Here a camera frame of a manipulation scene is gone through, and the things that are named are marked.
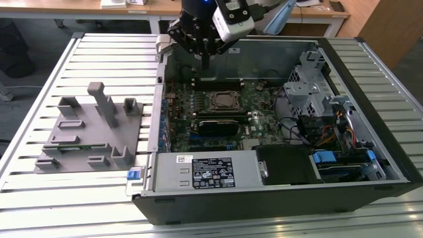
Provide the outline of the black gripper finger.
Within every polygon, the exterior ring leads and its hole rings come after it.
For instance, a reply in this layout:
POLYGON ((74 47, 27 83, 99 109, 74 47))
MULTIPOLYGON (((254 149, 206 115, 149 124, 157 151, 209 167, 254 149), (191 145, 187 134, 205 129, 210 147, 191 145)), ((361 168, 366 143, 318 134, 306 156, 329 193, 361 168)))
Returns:
POLYGON ((206 43, 206 69, 210 68, 213 56, 222 55, 238 41, 239 40, 237 39, 226 43, 222 39, 209 38, 206 43))
POLYGON ((202 69, 206 69, 207 53, 199 20, 197 18, 191 22, 177 20, 169 28, 169 35, 189 53, 201 57, 202 69))

